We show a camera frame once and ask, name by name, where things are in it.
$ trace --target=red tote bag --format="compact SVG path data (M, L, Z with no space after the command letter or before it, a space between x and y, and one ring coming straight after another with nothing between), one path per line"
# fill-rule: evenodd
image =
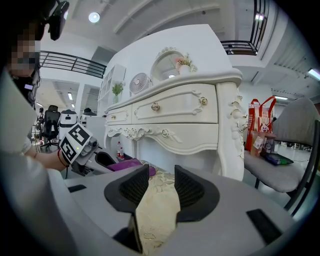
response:
M270 107L265 106L269 101L272 101ZM273 122L273 108L276 104L275 96L271 96L266 99L262 104L254 98L249 104L249 121L248 121L248 133L246 137L245 149L251 151L252 146L252 133L262 132L272 134L272 122Z

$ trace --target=white ornate dresser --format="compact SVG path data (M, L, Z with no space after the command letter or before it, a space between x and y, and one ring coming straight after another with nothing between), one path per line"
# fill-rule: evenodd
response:
M204 150L218 153L212 168L222 176L243 179L242 132L247 119L240 107L238 86L242 73L191 72L176 75L109 106L105 122L105 147L111 138L131 140L133 157L137 141L151 138L166 150L191 155Z

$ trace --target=round mirror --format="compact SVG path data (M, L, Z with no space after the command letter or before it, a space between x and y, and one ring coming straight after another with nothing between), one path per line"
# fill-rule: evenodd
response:
M169 51L158 57L151 70L152 84L155 86L163 80L178 76L176 59L182 56L178 51Z

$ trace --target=dresser drawer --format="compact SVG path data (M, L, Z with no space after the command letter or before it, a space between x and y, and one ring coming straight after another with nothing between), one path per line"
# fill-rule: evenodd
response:
M127 105L121 108L113 109L106 115L108 125L127 125L132 121L132 105Z
M218 123L216 88L186 84L132 104L132 124Z

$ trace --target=ceiling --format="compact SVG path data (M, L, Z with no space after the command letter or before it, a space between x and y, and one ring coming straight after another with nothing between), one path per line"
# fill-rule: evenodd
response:
M278 46L279 52L271 58L263 69L240 67L243 80L253 85L270 85L273 95L288 98L286 104L298 98L308 98L313 103L320 102L320 81L308 75L311 68L319 64L304 37L293 25L293 30L286 34Z
M209 24L220 40L242 40L250 36L253 23L254 0L69 1L66 27L72 26L72 33L93 39L95 31L99 35L95 38L107 36L125 45L161 30L193 24ZM92 12L100 14L99 22L90 23Z
M36 102L43 105L44 110L50 105L58 106L58 110L74 109L71 104L76 104L79 84L58 82L42 79L36 93ZM90 108L93 112L98 111L99 88L86 84L84 86L80 111Z

